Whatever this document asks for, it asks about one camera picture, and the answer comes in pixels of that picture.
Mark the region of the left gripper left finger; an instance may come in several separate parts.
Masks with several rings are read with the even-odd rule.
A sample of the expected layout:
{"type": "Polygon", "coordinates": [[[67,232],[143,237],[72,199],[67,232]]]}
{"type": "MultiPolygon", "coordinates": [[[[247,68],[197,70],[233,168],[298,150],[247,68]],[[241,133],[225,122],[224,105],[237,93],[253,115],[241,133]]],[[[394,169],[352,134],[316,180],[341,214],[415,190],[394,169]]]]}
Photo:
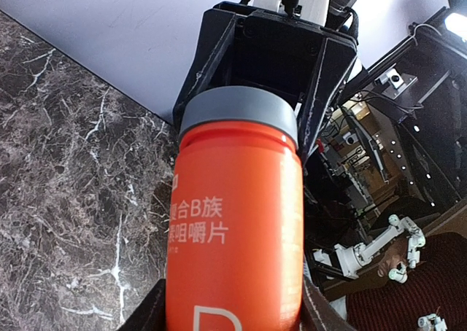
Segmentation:
{"type": "Polygon", "coordinates": [[[123,324],[123,331],[166,330],[166,279],[160,279],[123,324]]]}

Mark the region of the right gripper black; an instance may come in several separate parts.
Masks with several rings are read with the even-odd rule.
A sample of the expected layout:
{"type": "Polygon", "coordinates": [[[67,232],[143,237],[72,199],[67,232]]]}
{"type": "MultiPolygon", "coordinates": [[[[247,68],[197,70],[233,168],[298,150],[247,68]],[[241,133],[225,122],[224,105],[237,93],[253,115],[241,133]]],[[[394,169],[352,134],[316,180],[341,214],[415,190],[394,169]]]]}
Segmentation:
{"type": "Polygon", "coordinates": [[[175,128],[190,100],[212,87],[245,85],[305,100],[298,155],[311,155],[325,112],[357,58],[349,35],[269,10],[224,1],[207,10],[193,62],[172,110],[175,128]]]}

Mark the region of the red pill bottle grey cap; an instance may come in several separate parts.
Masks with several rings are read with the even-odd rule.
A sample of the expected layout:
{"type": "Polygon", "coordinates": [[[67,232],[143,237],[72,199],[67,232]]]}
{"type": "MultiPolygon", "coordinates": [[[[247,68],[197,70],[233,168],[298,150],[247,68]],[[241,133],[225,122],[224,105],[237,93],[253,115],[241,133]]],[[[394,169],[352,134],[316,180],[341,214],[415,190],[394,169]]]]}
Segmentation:
{"type": "Polygon", "coordinates": [[[185,109],[171,191],[168,330],[297,330],[302,164],[293,109],[219,87],[185,109]]]}

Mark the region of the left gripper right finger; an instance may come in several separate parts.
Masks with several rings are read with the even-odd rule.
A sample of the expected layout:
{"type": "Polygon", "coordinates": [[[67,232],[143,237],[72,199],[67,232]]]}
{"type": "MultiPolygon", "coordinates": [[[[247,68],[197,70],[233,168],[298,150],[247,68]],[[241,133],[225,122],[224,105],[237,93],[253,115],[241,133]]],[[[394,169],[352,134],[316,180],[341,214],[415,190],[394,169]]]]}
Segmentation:
{"type": "Polygon", "coordinates": [[[301,329],[310,331],[354,331],[337,314],[308,276],[303,277],[301,329]]]}

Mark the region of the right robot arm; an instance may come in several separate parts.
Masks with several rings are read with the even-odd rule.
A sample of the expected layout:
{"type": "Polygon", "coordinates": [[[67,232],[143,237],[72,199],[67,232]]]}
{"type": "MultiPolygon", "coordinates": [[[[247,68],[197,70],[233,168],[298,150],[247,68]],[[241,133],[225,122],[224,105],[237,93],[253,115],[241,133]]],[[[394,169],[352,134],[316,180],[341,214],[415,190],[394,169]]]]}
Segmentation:
{"type": "Polygon", "coordinates": [[[256,87],[298,110],[298,148],[309,156],[357,60],[356,1],[241,0],[208,9],[172,111],[175,128],[199,93],[256,87]]]}

